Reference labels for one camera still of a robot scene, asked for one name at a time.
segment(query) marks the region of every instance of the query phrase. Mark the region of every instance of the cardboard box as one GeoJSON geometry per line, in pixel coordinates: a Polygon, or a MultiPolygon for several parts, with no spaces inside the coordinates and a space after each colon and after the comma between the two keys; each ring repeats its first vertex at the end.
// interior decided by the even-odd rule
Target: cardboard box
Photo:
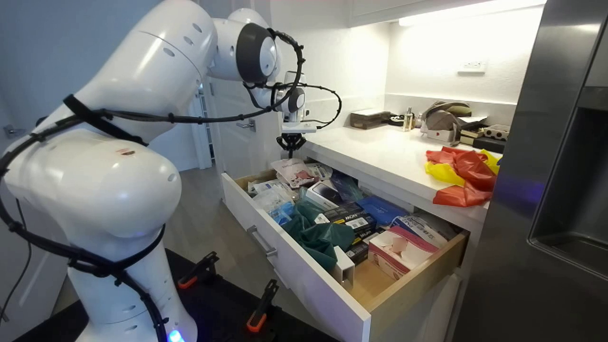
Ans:
{"type": "Polygon", "coordinates": [[[399,280],[415,268],[420,268],[439,249],[403,228],[388,228],[369,243],[369,255],[382,272],[399,280]]]}

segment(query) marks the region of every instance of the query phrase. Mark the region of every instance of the bag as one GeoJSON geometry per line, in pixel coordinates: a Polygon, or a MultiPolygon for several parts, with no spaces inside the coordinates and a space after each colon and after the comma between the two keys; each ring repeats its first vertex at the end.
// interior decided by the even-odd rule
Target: bag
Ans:
{"type": "Polygon", "coordinates": [[[472,207],[491,200],[498,160],[489,152],[441,148],[426,152],[426,173],[453,186],[439,190],[434,204],[472,207]]]}

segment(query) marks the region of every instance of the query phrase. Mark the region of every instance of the white countertop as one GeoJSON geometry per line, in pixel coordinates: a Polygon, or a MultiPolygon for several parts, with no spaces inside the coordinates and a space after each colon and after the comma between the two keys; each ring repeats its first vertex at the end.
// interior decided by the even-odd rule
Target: white countertop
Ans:
{"type": "Polygon", "coordinates": [[[434,205],[435,192],[449,185],[424,171],[426,150],[441,150],[443,145],[420,137],[418,129],[403,131],[394,126],[375,129],[335,128],[306,135],[306,141],[306,156],[321,164],[373,183],[377,188],[405,198],[405,202],[462,228],[483,228],[487,205],[466,209],[434,205]]]}

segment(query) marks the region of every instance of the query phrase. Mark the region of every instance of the cabinet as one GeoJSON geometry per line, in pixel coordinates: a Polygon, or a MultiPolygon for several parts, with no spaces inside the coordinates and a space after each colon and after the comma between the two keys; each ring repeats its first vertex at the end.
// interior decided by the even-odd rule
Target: cabinet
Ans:
{"type": "Polygon", "coordinates": [[[462,234],[434,255],[428,264],[399,281],[388,280],[369,262],[359,264],[352,291],[339,285],[245,194],[244,188],[249,181],[268,181],[274,177],[272,171],[238,181],[226,173],[223,175],[226,207],[266,249],[268,262],[282,281],[340,340],[428,342],[445,340],[449,335],[449,325],[456,318],[453,316],[454,306],[458,312],[462,289],[466,287],[485,207],[453,209],[434,205],[432,196],[441,185],[432,185],[426,175],[415,171],[422,167],[416,154],[424,154],[426,148],[432,147],[396,128],[375,131],[344,128],[310,135],[308,147],[301,152],[302,158],[314,158],[359,179],[359,185],[377,196],[403,207],[426,209],[462,228],[462,234]],[[378,154],[375,148],[384,148],[386,158],[377,156],[375,160],[363,156],[378,154]],[[411,166],[411,169],[396,175],[388,162],[399,158],[392,154],[403,154],[401,160],[405,164],[399,166],[411,166]]]}
{"type": "Polygon", "coordinates": [[[437,12],[481,0],[348,0],[350,27],[397,21],[405,15],[418,15],[424,12],[437,12]]]}
{"type": "MultiPolygon", "coordinates": [[[[274,173],[268,171],[232,181],[225,173],[225,202],[240,224],[266,249],[268,262],[280,280],[333,337],[348,342],[394,340],[403,337],[403,333],[396,331],[407,327],[403,319],[416,316],[413,312],[418,300],[435,287],[441,287],[439,293],[453,295],[432,300],[437,308],[424,310],[424,316],[447,321],[453,308],[451,304],[454,302],[454,289],[458,289],[458,278],[449,280],[449,276],[454,274],[462,261],[466,234],[456,236],[435,253],[430,262],[399,281],[390,280],[373,261],[367,261],[358,266],[352,291],[346,291],[245,194],[244,188],[249,181],[268,181],[272,177],[274,173]]],[[[430,329],[430,325],[411,327],[411,333],[416,331],[416,335],[424,335],[424,329],[430,329]]]]}

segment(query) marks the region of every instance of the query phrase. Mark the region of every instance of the drawer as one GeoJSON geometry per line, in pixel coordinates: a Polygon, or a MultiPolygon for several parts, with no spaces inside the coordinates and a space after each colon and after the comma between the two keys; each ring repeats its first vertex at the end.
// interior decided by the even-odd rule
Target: drawer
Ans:
{"type": "Polygon", "coordinates": [[[223,192],[225,192],[225,204],[230,209],[230,213],[263,245],[268,262],[276,264],[278,240],[280,240],[280,234],[283,234],[283,228],[280,224],[268,224],[272,217],[268,217],[268,213],[261,209],[244,190],[251,181],[268,181],[268,179],[274,179],[274,173],[268,171],[257,177],[245,177],[245,179],[240,179],[238,183],[234,183],[226,173],[223,173],[223,192]]]}
{"type": "Polygon", "coordinates": [[[244,190],[249,181],[272,177],[272,173],[263,173],[232,181],[223,175],[226,207],[245,228],[247,224],[257,226],[264,243],[276,253],[272,259],[276,274],[302,306],[340,340],[388,340],[384,333],[396,331],[396,325],[401,325],[418,300],[454,274],[462,261],[466,234],[458,234],[424,266],[397,281],[373,261],[365,261],[356,268],[354,287],[344,289],[244,190]]]}

